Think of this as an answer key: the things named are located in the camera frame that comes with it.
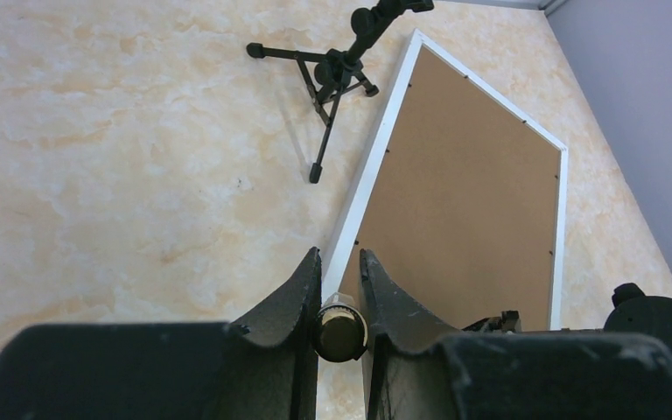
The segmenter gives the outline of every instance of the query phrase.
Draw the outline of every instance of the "microphone stand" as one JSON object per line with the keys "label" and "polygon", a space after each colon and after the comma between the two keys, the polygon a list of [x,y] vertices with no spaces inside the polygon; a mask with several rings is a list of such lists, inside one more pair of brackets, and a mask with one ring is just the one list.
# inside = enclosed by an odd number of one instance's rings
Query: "microphone stand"
{"label": "microphone stand", "polygon": [[[331,135],[331,128],[336,119],[336,111],[339,109],[341,96],[359,87],[364,87],[367,97],[375,96],[380,92],[380,89],[372,84],[361,71],[363,68],[361,56],[377,42],[377,39],[388,29],[388,26],[406,10],[418,13],[431,11],[432,9],[434,9],[432,0],[379,0],[379,3],[372,9],[359,8],[352,14],[351,21],[356,40],[347,51],[343,52],[331,49],[325,54],[318,54],[267,48],[254,42],[246,45],[248,55],[255,59],[273,57],[295,60],[300,68],[315,112],[318,113],[323,124],[325,124],[318,158],[311,167],[309,178],[312,184],[318,183],[323,171],[323,156],[326,154],[328,137]],[[305,66],[306,62],[318,63],[313,71],[313,77],[321,85],[320,89],[316,89],[313,84],[310,72]],[[356,82],[349,86],[352,78],[356,79]],[[328,102],[332,102],[330,114],[324,109],[324,105]]]}

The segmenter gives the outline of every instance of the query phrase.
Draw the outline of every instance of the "white frame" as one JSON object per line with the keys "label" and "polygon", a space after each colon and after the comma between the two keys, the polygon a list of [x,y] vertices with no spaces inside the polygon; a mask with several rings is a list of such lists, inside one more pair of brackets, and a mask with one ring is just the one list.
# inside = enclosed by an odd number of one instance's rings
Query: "white frame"
{"label": "white frame", "polygon": [[359,233],[360,224],[364,213],[367,210],[369,196],[375,187],[377,172],[382,165],[382,159],[385,156],[385,150],[396,125],[398,111],[400,111],[403,97],[405,96],[408,83],[413,73],[413,68],[418,59],[418,53],[422,47],[426,47],[434,52],[449,66],[467,76],[478,88],[485,91],[493,97],[499,104],[503,105],[509,112],[514,114],[520,120],[526,121],[527,125],[540,134],[550,144],[560,150],[560,189],[557,202],[557,224],[555,232],[555,249],[552,269],[552,293],[550,300],[550,330],[561,328],[560,321],[560,300],[563,292],[563,255],[564,255],[564,237],[565,237],[565,201],[568,185],[568,148],[550,134],[546,129],[532,120],[524,111],[517,108],[511,101],[500,94],[498,91],[485,83],[477,74],[452,57],[444,48],[429,39],[418,29],[413,31],[410,41],[404,48],[401,58],[398,60],[399,67],[396,69],[391,81],[390,97],[382,111],[382,116],[375,120],[373,127],[374,135],[371,143],[362,154],[361,160],[357,165],[356,173],[349,191],[346,194],[345,205],[343,206],[339,219],[336,222],[336,228],[333,231],[330,243],[323,253],[323,299],[330,297],[335,291],[338,291],[341,278],[347,268],[349,256],[354,247],[354,241]]}

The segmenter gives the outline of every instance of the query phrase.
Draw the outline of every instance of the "tripod leg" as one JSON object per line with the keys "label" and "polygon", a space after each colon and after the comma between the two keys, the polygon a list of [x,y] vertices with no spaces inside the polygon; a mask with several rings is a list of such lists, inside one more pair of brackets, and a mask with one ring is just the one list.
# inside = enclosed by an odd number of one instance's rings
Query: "tripod leg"
{"label": "tripod leg", "polygon": [[303,60],[313,63],[319,63],[326,59],[325,54],[316,54],[313,52],[302,52],[295,50],[280,50],[278,48],[267,48],[257,42],[246,45],[246,52],[255,59],[264,57],[274,57],[276,59]]}
{"label": "tripod leg", "polygon": [[317,112],[320,119],[323,120],[323,124],[328,124],[328,114],[323,109],[323,103],[318,101],[318,92],[315,90],[315,85],[312,82],[311,74],[308,72],[308,67],[305,66],[305,62],[300,58],[297,59],[297,66],[300,67],[300,73],[303,74],[305,87],[308,89],[308,94],[311,96],[311,102],[315,108],[315,112]]}
{"label": "tripod leg", "polygon": [[[351,75],[348,75],[348,73],[345,72],[343,79],[346,81],[346,83],[348,83],[349,79],[351,79]],[[325,125],[323,140],[321,140],[320,142],[320,150],[318,151],[318,159],[316,159],[315,163],[311,168],[311,175],[310,175],[311,184],[318,183],[318,181],[320,180],[320,173],[323,171],[323,166],[321,166],[321,164],[323,163],[323,155],[326,154],[328,137],[331,136],[331,127],[333,127],[333,121],[336,120],[336,111],[339,110],[339,102],[341,101],[341,94],[344,93],[343,87],[344,87],[344,81],[341,82],[341,85],[339,85],[339,88],[336,91],[336,95],[333,97],[333,105],[331,106],[331,115],[328,117],[328,123]]]}
{"label": "tripod leg", "polygon": [[[360,86],[364,86],[364,82],[363,82],[363,81],[358,81],[358,82],[354,83],[352,86],[347,87],[346,89],[344,89],[344,92],[342,92],[341,94],[342,94],[342,95],[346,95],[346,94],[348,94],[349,92],[355,90],[356,88],[358,88],[358,87],[360,87]],[[333,98],[335,98],[335,97],[336,97],[336,95],[335,95],[335,94],[332,94],[328,99],[326,99],[325,101],[323,101],[323,104],[326,105],[328,102],[333,101]]]}
{"label": "tripod leg", "polygon": [[364,73],[356,72],[354,73],[354,77],[356,78],[357,81],[359,81],[362,84],[362,86],[364,86],[364,92],[368,98],[371,98],[380,93],[380,89],[377,88],[377,86],[373,85],[372,82],[369,81],[367,76],[364,75]]}

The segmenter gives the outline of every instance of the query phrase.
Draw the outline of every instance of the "cylindrical object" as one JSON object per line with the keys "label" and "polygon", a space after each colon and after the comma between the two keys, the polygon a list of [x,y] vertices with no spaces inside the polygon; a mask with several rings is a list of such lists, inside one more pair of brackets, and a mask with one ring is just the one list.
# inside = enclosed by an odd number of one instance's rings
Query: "cylindrical object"
{"label": "cylindrical object", "polygon": [[320,357],[341,363],[357,360],[367,349],[367,321],[354,299],[334,293],[318,312],[312,330],[313,346]]}
{"label": "cylindrical object", "polygon": [[333,67],[328,60],[324,59],[315,66],[313,76],[315,76],[315,81],[323,86],[333,83]]}
{"label": "cylindrical object", "polygon": [[354,41],[352,46],[349,47],[349,50],[344,56],[344,61],[349,65],[353,66],[360,60],[361,56],[364,53],[372,48],[372,46],[377,42],[377,39],[388,29],[391,23],[395,20],[392,17],[378,17],[374,24],[372,25],[371,31],[363,35],[357,35],[357,39]]}
{"label": "cylindrical object", "polygon": [[366,7],[360,7],[352,13],[351,24],[356,36],[367,35],[375,26],[375,14]]}

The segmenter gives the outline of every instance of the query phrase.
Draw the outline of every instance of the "rubber foot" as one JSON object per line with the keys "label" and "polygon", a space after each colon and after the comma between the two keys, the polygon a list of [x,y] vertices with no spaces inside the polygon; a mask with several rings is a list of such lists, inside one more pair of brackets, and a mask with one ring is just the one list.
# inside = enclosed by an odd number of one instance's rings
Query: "rubber foot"
{"label": "rubber foot", "polygon": [[258,42],[252,42],[246,45],[246,53],[255,59],[263,59],[266,57],[266,54],[264,54],[264,45],[261,45]]}
{"label": "rubber foot", "polygon": [[311,167],[311,176],[310,176],[310,181],[311,184],[317,184],[318,181],[320,181],[320,173],[323,171],[323,166],[319,164],[313,164]]}
{"label": "rubber foot", "polygon": [[622,284],[617,289],[614,289],[614,294],[612,295],[612,303],[614,307],[620,306],[630,299],[642,298],[645,296],[645,293],[641,288],[635,283],[625,283]]}
{"label": "rubber foot", "polygon": [[371,89],[366,89],[364,93],[365,93],[365,95],[367,95],[367,98],[371,98],[371,97],[379,94],[380,89],[378,89],[377,86],[372,85],[372,88]]}

